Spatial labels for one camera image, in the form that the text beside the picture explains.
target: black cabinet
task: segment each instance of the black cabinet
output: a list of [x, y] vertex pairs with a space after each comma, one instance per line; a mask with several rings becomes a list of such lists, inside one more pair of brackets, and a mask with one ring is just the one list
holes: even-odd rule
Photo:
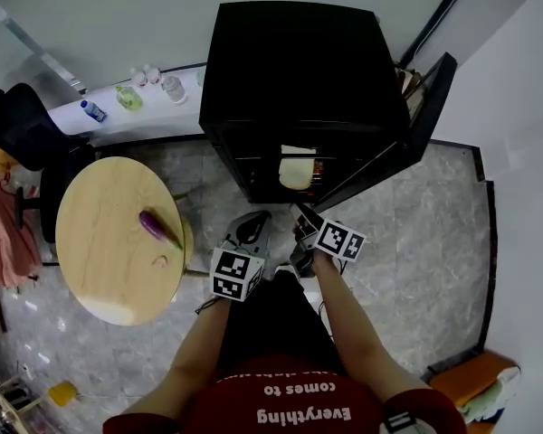
[[[220, 6], [199, 123], [253, 203], [323, 211], [418, 162], [456, 61], [424, 76], [410, 117], [376, 17], [299, 2]], [[306, 190], [280, 184], [281, 145], [314, 148]]]

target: round wooden table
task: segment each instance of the round wooden table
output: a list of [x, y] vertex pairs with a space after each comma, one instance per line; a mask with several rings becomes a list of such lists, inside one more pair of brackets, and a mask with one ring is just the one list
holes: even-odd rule
[[173, 196], [153, 171], [126, 157], [107, 157], [83, 169], [58, 211], [56, 249], [64, 279], [87, 310], [114, 325], [155, 318], [183, 275], [185, 253], [140, 225], [144, 209], [185, 247]]

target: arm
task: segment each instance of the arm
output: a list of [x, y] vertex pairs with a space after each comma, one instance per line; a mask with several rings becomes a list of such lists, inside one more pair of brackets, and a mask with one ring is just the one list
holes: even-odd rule
[[221, 299], [201, 312], [181, 343], [165, 379], [125, 414], [154, 413], [180, 420], [187, 404], [213, 377], [230, 305], [229, 299]]
[[350, 378], [369, 387], [382, 402], [411, 389], [429, 389], [390, 356], [331, 257], [316, 250], [312, 267], [324, 297], [334, 343]]

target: plastic bottle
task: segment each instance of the plastic bottle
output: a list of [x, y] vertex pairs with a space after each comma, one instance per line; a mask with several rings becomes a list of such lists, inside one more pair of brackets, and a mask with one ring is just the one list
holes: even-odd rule
[[130, 69], [130, 78], [133, 80], [135, 85], [139, 86], [140, 88], [147, 85], [147, 76], [145, 75], [145, 72], [139, 71], [136, 68]]
[[143, 107], [143, 99], [132, 87], [116, 87], [117, 101], [124, 109], [136, 111]]
[[87, 116], [91, 116], [97, 122], [102, 122], [107, 118], [107, 113], [92, 101], [84, 99], [81, 101], [81, 108]]
[[158, 68], [151, 66], [150, 64], [145, 64], [143, 69], [145, 70], [149, 82], [155, 85], [161, 81], [161, 71]]
[[165, 77], [161, 87], [176, 105], [184, 103], [187, 99], [187, 93], [185, 92], [185, 89], [181, 84], [181, 80], [179, 80], [178, 77]]

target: black shorts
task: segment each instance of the black shorts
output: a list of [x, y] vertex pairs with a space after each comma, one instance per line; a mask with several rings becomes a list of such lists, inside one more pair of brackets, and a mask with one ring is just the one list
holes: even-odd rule
[[268, 354], [287, 354], [345, 374], [336, 346], [304, 288], [289, 271], [262, 281], [229, 313], [218, 368]]

